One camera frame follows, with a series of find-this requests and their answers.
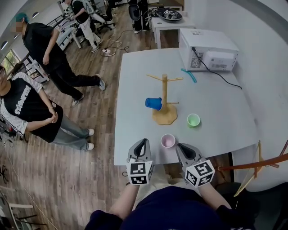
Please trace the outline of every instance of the blue cup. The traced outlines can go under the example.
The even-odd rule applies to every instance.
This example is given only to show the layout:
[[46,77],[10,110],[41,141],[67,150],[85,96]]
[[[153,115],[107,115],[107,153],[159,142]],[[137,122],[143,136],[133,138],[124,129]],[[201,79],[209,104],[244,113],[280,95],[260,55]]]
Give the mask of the blue cup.
[[162,108],[161,101],[162,101],[161,97],[159,97],[159,98],[147,98],[145,101],[145,105],[148,108],[152,108],[152,109],[159,111]]

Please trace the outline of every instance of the ventilation grille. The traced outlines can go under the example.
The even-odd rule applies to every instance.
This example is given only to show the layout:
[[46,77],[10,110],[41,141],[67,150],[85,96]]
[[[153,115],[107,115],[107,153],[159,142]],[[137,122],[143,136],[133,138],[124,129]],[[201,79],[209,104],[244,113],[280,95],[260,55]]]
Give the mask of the ventilation grille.
[[[203,59],[203,52],[197,52],[198,57],[202,60]],[[191,65],[190,69],[199,69],[201,66],[201,62],[198,59],[195,53],[193,53],[192,59],[191,59]]]

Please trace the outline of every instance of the window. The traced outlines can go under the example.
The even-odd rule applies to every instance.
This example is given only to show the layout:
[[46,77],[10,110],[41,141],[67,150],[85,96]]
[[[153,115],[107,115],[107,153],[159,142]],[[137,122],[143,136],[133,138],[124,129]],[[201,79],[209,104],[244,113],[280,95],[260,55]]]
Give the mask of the window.
[[19,58],[16,56],[16,54],[13,52],[13,50],[10,50],[9,53],[6,55],[4,60],[2,61],[1,65],[4,66],[7,73],[13,70],[16,63],[20,62]]

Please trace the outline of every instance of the teal hair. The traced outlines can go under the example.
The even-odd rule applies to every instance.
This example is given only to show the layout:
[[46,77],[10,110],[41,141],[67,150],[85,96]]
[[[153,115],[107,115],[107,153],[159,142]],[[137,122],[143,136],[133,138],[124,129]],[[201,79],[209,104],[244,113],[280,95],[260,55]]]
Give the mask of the teal hair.
[[28,23],[29,22],[29,18],[27,16],[27,14],[25,13],[18,13],[16,15],[16,22],[22,22],[22,19],[25,19],[25,22]]

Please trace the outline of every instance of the white pants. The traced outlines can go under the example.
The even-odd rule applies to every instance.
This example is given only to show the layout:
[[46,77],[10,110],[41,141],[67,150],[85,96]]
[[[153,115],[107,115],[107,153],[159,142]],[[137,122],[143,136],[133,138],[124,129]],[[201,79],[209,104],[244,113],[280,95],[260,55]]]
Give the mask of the white pants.
[[154,172],[151,176],[149,184],[140,186],[134,207],[136,207],[141,200],[149,196],[154,191],[166,188],[168,186],[176,186],[180,188],[191,189],[200,195],[198,189],[196,189],[191,184],[186,184],[184,179],[177,178],[168,180],[164,166],[159,164],[155,165]]
[[90,42],[90,45],[92,46],[92,48],[97,48],[97,46],[94,44],[94,41],[96,41],[96,43],[98,44],[99,41],[101,41],[101,39],[92,32],[91,28],[90,28],[90,18],[87,19],[86,22],[80,24],[80,27],[83,31],[84,37]]

